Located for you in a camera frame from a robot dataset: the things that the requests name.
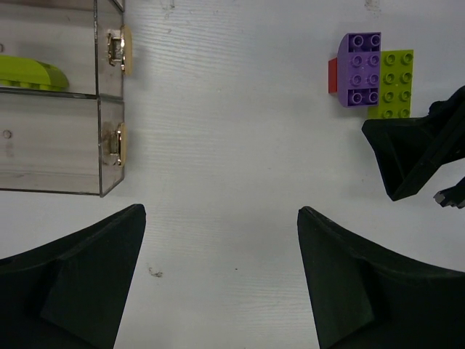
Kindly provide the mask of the red 2x4 brick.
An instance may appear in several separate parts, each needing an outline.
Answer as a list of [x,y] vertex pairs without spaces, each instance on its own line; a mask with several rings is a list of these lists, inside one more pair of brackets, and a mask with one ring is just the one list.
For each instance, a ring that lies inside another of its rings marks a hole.
[[328,61],[328,93],[336,94],[338,90],[338,60],[333,58]]

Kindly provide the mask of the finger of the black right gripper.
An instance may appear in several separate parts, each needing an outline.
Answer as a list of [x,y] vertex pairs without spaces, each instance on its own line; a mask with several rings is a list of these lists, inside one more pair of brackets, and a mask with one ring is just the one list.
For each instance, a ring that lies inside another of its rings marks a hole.
[[442,165],[464,158],[464,88],[432,103],[424,117],[371,119],[362,132],[388,197],[398,201],[414,196]]

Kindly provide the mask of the green curved brick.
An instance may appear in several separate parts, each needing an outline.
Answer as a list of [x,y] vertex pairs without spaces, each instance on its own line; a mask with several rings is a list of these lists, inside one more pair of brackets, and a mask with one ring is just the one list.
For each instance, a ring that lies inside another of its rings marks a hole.
[[69,88],[69,81],[53,65],[30,58],[2,55],[1,85],[63,92]]

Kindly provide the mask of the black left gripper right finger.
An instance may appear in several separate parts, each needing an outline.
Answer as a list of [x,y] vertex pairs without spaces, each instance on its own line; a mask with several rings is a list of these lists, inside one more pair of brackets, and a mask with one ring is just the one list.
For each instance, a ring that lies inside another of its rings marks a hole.
[[321,348],[462,348],[464,274],[403,256],[306,206],[299,246]]

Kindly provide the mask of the purple sloped 2x4 brick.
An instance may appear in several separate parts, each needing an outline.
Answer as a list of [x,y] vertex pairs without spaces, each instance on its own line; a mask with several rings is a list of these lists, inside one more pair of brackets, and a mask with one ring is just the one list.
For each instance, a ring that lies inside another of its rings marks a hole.
[[337,95],[345,108],[379,103],[381,34],[348,33],[337,53]]

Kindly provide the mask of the green 2x4 brick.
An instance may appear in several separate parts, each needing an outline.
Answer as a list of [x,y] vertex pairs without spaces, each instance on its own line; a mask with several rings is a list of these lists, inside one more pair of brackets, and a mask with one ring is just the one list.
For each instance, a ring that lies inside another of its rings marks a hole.
[[411,117],[412,49],[381,52],[379,102],[368,108],[368,119]]

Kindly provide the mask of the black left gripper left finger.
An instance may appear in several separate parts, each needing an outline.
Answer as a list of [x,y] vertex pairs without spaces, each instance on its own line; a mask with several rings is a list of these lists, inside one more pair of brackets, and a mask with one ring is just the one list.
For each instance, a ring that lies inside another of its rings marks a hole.
[[113,348],[145,226],[132,204],[1,259],[1,347]]

